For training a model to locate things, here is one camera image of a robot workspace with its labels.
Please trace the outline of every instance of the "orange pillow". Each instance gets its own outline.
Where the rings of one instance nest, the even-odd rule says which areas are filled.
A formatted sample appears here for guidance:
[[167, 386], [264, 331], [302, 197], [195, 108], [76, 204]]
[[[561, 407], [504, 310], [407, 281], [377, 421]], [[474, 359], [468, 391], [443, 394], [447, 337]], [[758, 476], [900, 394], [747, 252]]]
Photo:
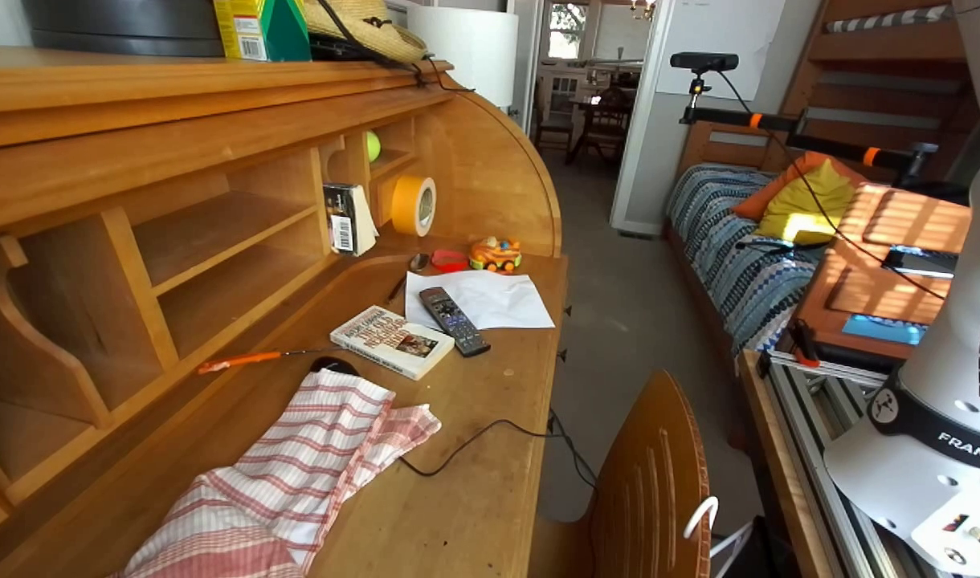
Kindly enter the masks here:
[[738, 218], [766, 218], [767, 204], [805, 175], [820, 170], [822, 164], [834, 164], [837, 175], [842, 175], [845, 179], [851, 179], [855, 188], [864, 184], [863, 175], [855, 175], [851, 168], [845, 168], [842, 162], [820, 153], [820, 152], [807, 152], [796, 159], [796, 164], [784, 168], [773, 184], [766, 184], [763, 189], [757, 189], [753, 197], [747, 197], [738, 205], [733, 205], [733, 212]]

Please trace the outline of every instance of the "sheet of paper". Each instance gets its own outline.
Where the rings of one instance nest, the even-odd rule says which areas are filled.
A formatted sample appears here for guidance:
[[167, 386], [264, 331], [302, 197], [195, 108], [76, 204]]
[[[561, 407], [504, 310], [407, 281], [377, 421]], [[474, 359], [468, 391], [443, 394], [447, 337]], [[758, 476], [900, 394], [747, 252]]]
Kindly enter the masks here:
[[503, 275], [492, 271], [463, 271], [443, 275], [406, 275], [406, 318], [437, 328], [423, 313], [417, 291], [429, 286], [443, 286], [450, 300], [465, 313], [479, 328], [552, 328], [552, 318], [544, 304], [539, 289], [532, 275]]

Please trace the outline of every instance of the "floor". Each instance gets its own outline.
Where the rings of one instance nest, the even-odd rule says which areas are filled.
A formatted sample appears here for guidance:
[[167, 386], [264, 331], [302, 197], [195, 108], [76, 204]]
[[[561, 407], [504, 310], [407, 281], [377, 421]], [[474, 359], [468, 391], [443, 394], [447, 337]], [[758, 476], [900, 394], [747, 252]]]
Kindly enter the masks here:
[[[578, 164], [563, 164], [561, 152], [544, 152], [544, 159], [561, 193], [573, 261], [565, 364], [561, 364], [552, 394], [561, 421], [599, 468], [640, 386], [648, 372], [669, 369], [684, 386], [704, 432], [709, 489], [719, 497], [716, 532], [737, 530], [763, 513], [753, 464], [725, 442], [750, 426], [747, 401], [719, 372], [684, 281], [661, 242], [625, 238], [610, 229], [613, 164], [595, 153], [582, 153]], [[577, 520], [589, 494], [569, 449], [551, 442], [539, 513]]]

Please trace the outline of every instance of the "yellow tape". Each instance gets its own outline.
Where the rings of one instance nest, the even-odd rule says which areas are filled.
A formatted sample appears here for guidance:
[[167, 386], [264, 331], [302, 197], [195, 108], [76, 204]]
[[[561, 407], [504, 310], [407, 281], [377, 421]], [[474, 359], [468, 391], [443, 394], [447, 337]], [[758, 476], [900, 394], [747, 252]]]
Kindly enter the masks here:
[[435, 225], [437, 189], [431, 177], [399, 177], [391, 188], [391, 229], [423, 238]]

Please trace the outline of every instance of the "checkered cloth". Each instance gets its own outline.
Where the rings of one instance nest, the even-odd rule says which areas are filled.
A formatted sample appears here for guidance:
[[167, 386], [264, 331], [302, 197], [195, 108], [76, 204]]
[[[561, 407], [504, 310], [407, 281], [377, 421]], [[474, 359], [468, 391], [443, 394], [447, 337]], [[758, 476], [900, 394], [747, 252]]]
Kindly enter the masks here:
[[361, 376], [309, 372], [283, 419], [171, 508], [125, 574], [305, 574], [341, 504], [442, 432]]

